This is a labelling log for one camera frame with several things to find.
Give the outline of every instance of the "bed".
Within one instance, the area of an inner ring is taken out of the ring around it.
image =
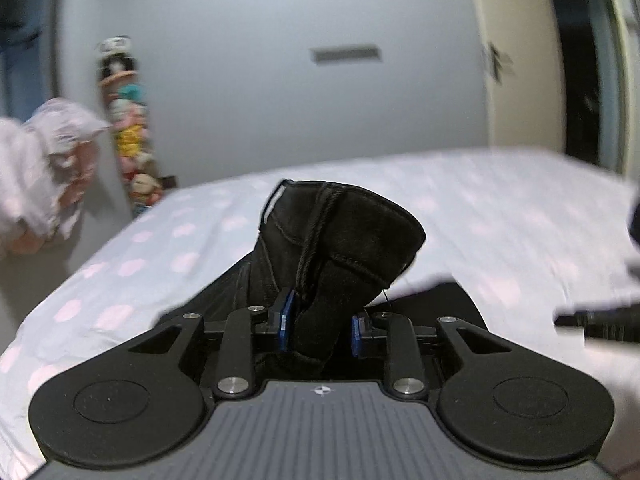
[[[451,276],[489,329],[600,380],[616,420],[600,454],[613,471],[640,461],[640,346],[558,334],[574,304],[640,298],[640,261],[626,233],[636,187],[539,150],[463,150],[327,162],[179,190],[109,241],[34,309],[0,358],[0,478],[44,459],[27,408],[47,379],[148,330],[249,252],[265,199],[281,178],[333,180],[404,206],[427,240],[389,291]]]

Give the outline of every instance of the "panda plush toy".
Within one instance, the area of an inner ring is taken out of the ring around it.
[[[116,79],[136,73],[135,60],[131,57],[131,40],[128,36],[109,38],[98,45],[100,51],[100,72],[98,79],[101,86],[106,86]]]

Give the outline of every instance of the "triangular cutout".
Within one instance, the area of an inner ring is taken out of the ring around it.
[[[151,336],[139,345],[130,348],[130,352],[138,354],[166,354],[180,334],[181,327],[170,326],[162,332]]]
[[[474,354],[499,354],[511,351],[510,348],[502,346],[490,339],[486,339],[476,332],[472,332],[466,328],[459,328],[458,333]]]

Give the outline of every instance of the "mattress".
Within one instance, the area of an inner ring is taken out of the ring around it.
[[[575,304],[640,299],[626,221],[636,186],[537,150],[468,150],[328,162],[180,190],[110,240],[22,323],[0,358],[0,478],[44,462],[27,409],[53,375],[151,327],[252,250],[263,203],[281,178],[373,190],[408,209],[427,239],[389,290],[453,277],[500,336],[591,374],[616,420],[600,453],[611,470],[640,460],[640,346],[558,334]]]

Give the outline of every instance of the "beige door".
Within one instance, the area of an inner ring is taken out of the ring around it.
[[[564,76],[552,0],[474,0],[489,144],[564,150]]]

